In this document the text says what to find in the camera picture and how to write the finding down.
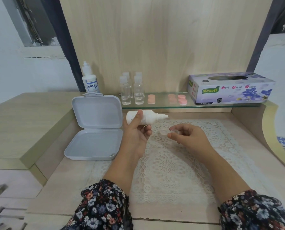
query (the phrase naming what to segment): white wall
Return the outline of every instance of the white wall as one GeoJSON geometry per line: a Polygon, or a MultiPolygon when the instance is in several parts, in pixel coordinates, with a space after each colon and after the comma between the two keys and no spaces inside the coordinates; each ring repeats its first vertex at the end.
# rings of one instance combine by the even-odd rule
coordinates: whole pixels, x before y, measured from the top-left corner
{"type": "Polygon", "coordinates": [[[285,34],[271,34],[265,45],[255,72],[276,81],[269,100],[279,105],[275,128],[285,136],[285,34]]]}
{"type": "Polygon", "coordinates": [[[23,59],[20,46],[21,39],[0,0],[0,103],[23,92],[78,90],[65,57],[23,59]]]}

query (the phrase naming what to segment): open storage box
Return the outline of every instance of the open storage box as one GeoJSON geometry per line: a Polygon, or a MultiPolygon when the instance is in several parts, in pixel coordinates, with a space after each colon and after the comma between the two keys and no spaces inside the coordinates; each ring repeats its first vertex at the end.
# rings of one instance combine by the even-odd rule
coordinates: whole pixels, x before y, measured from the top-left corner
{"type": "Polygon", "coordinates": [[[116,96],[86,93],[72,99],[79,131],[64,155],[72,160],[105,161],[115,158],[123,135],[121,102],[116,96]]]}

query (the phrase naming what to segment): glass shelf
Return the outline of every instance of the glass shelf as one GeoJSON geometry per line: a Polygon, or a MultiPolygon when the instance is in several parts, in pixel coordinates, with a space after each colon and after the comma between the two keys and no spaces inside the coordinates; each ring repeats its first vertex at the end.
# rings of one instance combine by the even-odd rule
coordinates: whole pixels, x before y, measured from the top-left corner
{"type": "Polygon", "coordinates": [[[163,93],[145,93],[144,104],[136,105],[134,98],[131,99],[132,103],[129,105],[121,105],[122,109],[168,109],[168,108],[218,108],[218,107],[259,107],[260,103],[237,103],[237,104],[207,104],[207,105],[196,105],[194,101],[189,96],[188,92],[163,92],[163,93]],[[179,94],[183,94],[186,96],[187,105],[181,106],[177,101],[176,104],[172,104],[169,102],[168,94],[173,93],[175,94],[176,98],[178,99],[179,94]],[[154,94],[155,95],[155,104],[151,105],[148,104],[148,95],[154,94]]]}

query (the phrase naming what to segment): window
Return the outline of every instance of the window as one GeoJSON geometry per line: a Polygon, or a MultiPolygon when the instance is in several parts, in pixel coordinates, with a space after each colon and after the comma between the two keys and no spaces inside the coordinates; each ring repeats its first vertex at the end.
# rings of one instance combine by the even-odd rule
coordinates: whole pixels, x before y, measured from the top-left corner
{"type": "Polygon", "coordinates": [[[25,47],[59,46],[40,0],[2,0],[25,47]]]}

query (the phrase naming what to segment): floral print clothing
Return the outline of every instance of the floral print clothing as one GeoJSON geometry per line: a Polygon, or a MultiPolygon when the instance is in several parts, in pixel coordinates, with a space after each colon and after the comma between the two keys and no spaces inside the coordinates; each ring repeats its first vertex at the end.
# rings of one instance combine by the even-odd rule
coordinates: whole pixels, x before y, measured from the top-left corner
{"type": "Polygon", "coordinates": [[[133,229],[129,197],[113,182],[102,179],[81,195],[82,202],[61,230],[133,229]]]}
{"type": "MultiPolygon", "coordinates": [[[[133,229],[129,197],[113,182],[102,179],[81,195],[81,204],[61,230],[133,229]]],[[[285,230],[282,203],[254,190],[234,196],[218,209],[223,230],[285,230]]]]}
{"type": "Polygon", "coordinates": [[[242,192],[220,208],[222,229],[285,230],[285,209],[282,203],[255,190],[242,192]]]}

